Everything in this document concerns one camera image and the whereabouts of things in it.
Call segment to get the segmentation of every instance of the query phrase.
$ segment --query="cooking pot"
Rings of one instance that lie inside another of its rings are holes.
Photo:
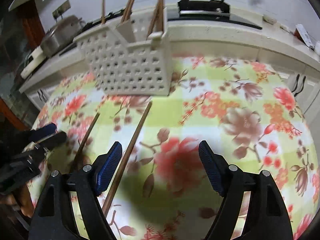
[[[58,21],[51,27],[41,41],[40,47],[47,57],[52,57],[58,51],[70,44],[74,37],[79,35],[83,21],[75,15]]]

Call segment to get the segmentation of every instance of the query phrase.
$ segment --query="wooden chopstick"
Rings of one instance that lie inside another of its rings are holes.
[[[148,112],[149,112],[149,110],[151,108],[151,105],[152,105],[152,103],[149,102],[148,105],[147,105],[147,108],[144,110],[144,113],[143,113],[143,115],[142,115],[142,117],[140,119],[140,122],[139,122],[136,130],[134,131],[134,134],[133,134],[133,136],[131,138],[131,141],[130,141],[130,143],[129,143],[129,145],[128,145],[128,147],[127,147],[127,149],[126,149],[126,151],[125,151],[125,153],[123,155],[122,161],[121,161],[121,163],[119,165],[119,168],[118,168],[118,170],[116,172],[115,178],[112,181],[110,190],[109,190],[109,192],[107,194],[107,197],[106,197],[106,200],[104,201],[103,206],[102,206],[102,212],[103,212],[104,216],[106,216],[108,214],[108,211],[110,209],[112,200],[113,200],[113,198],[114,198],[114,196],[116,194],[116,190],[117,190],[117,188],[118,188],[118,186],[120,184],[120,180],[121,180],[122,175],[124,173],[124,169],[125,169],[125,167],[127,165],[127,162],[129,160],[130,154],[131,154],[132,149],[133,149],[133,147],[134,147],[134,145],[135,145],[135,143],[137,141],[137,138],[139,136],[139,133],[141,131],[143,123],[144,123],[144,121],[145,121],[145,119],[146,119],[146,117],[148,115]]]
[[[106,0],[102,0],[102,16],[101,16],[101,24],[106,23],[106,8],[105,8]]]
[[[121,18],[122,23],[125,22],[126,20],[130,19],[131,8],[132,8],[133,3],[134,3],[134,0],[128,0],[127,5],[124,10],[124,13]]]
[[[93,128],[93,126],[95,125],[96,121],[98,120],[99,115],[100,115],[100,113],[97,113],[97,114],[96,114],[96,116],[95,116],[94,119],[92,120],[92,122],[91,122],[91,124],[90,124],[90,126],[89,126],[89,128],[88,128],[88,130],[87,130],[87,132],[85,133],[85,135],[84,135],[84,137],[83,137],[83,139],[82,139],[82,142],[81,142],[81,144],[80,144],[80,146],[79,146],[79,149],[78,149],[78,151],[77,151],[77,153],[76,153],[76,156],[75,156],[75,158],[74,158],[74,160],[73,160],[73,164],[72,164],[72,166],[71,166],[71,168],[70,168],[70,172],[76,170],[78,160],[79,160],[79,159],[81,158],[81,156],[82,156],[82,150],[83,150],[83,148],[84,148],[84,145],[85,145],[85,143],[87,142],[87,139],[89,138],[89,135],[90,135],[90,133],[91,133],[91,131],[92,131],[92,128]]]
[[[158,18],[156,24],[156,30],[158,32],[163,32],[163,0],[159,0],[159,11],[158,11]]]
[[[153,17],[151,19],[151,22],[150,22],[150,25],[149,25],[149,28],[148,28],[148,34],[147,34],[147,38],[148,36],[152,33],[153,31],[153,27],[155,25],[155,22],[156,22],[156,19],[158,17],[158,13],[159,13],[159,10],[160,10],[160,2],[161,0],[158,0],[157,2],[157,5],[156,5],[156,8],[155,10],[153,11]]]

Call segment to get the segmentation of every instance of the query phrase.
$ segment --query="metal screw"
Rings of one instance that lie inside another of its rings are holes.
[[[235,165],[233,165],[233,164],[231,164],[231,165],[229,166],[229,170],[231,170],[231,171],[237,171],[237,170],[238,170],[238,167],[235,166]]]
[[[51,176],[52,176],[52,177],[55,177],[55,176],[57,176],[58,174],[59,174],[59,171],[57,171],[57,170],[51,172]]]
[[[266,170],[263,170],[262,171],[262,174],[266,177],[270,176],[270,172],[269,171],[266,171]]]
[[[91,165],[88,164],[88,165],[83,166],[82,169],[87,172],[87,171],[90,171],[91,168],[92,168]]]

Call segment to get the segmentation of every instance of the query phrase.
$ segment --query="black cabinet handle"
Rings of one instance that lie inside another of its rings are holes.
[[[296,97],[298,94],[300,94],[302,92],[302,90],[304,89],[304,82],[306,81],[306,76],[304,76],[303,80],[302,80],[302,88],[298,93],[294,94],[294,97]]]
[[[47,101],[48,101],[48,99],[47,99],[47,97],[46,97],[46,96],[44,96],[42,89],[40,89],[40,91],[41,91],[41,94],[42,94],[42,97],[43,97],[44,101],[45,101],[45,102],[47,102]]]
[[[296,82],[294,83],[295,87],[294,87],[294,89],[291,91],[292,93],[295,92],[295,90],[296,90],[297,87],[298,87],[299,78],[300,78],[300,74],[298,74],[297,77],[296,77]]]
[[[37,93],[38,93],[39,99],[40,99],[42,102],[44,102],[44,99],[43,99],[42,96],[40,95],[39,90],[37,91]]]

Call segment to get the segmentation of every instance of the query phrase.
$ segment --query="white plastic basket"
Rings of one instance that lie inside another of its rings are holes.
[[[169,94],[173,67],[166,8],[164,32],[146,40],[152,16],[153,10],[139,11],[131,21],[111,20],[74,39],[106,94]]]

